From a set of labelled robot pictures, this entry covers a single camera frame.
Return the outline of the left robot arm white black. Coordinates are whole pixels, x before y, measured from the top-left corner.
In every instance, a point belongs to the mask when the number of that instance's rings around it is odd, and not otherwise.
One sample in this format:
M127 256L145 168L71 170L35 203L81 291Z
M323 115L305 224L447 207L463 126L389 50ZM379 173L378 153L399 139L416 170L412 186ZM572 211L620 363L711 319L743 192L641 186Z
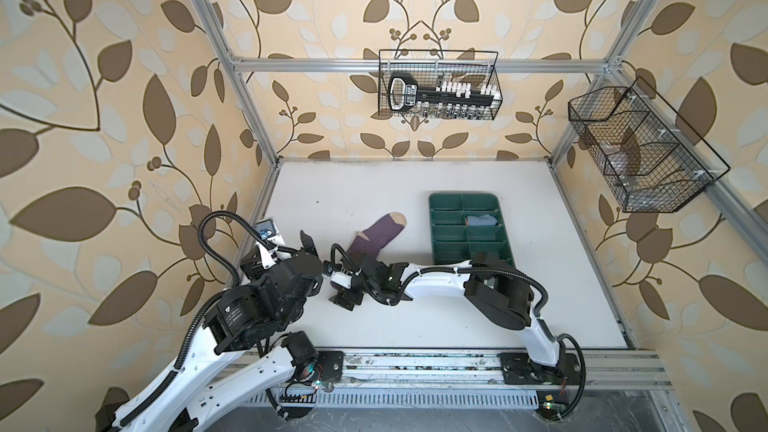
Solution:
M256 243L256 266L246 273L212 249L207 226L227 218ZM230 273L230 287L196 312L177 357L136 397L105 403L100 431L204 431L247 399L312 373L318 352L303 332L289 332L307 299L317 294L324 266L314 241L300 235L287 247L272 220L251 225L226 210L205 216L197 237L205 254Z

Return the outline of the blue grey sock green toe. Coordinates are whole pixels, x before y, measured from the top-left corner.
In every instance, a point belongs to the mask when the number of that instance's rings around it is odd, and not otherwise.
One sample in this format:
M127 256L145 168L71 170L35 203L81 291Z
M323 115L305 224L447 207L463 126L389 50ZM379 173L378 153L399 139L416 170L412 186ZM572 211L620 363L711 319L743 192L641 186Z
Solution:
M498 224L498 219L491 214L468 215L466 217L468 227L495 227Z

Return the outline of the purple sock beige toe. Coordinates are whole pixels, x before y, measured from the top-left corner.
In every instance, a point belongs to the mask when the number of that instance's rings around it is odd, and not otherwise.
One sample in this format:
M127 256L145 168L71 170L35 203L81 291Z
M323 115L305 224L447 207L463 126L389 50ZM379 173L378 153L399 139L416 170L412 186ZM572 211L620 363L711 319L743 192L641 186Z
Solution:
M367 256L377 259L380 252L405 229L406 225L407 220L402 213L388 213L373 225L358 231L347 253L350 257Z

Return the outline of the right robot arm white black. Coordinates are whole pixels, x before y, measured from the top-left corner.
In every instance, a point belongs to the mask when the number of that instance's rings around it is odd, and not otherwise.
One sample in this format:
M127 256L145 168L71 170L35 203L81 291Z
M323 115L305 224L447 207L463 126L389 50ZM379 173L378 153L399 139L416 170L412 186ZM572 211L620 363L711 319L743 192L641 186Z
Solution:
M507 385L586 384L580 346L566 333L554 335L542 317L549 299L544 286L493 254L447 265L387 265L367 254L352 256L335 244L323 266L336 290L331 301L349 311L366 296L388 307L432 296L467 300L492 324L515 332L525 346L523 353L499 355Z

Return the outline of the green divided plastic tray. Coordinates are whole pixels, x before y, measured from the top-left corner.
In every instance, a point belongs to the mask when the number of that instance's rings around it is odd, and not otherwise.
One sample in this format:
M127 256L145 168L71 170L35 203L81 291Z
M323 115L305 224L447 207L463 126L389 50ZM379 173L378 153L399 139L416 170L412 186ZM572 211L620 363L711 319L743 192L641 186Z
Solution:
M428 199L432 258L436 265L473 259L484 253L514 266L499 199L490 193L438 192ZM495 227L468 227L468 215L491 214Z

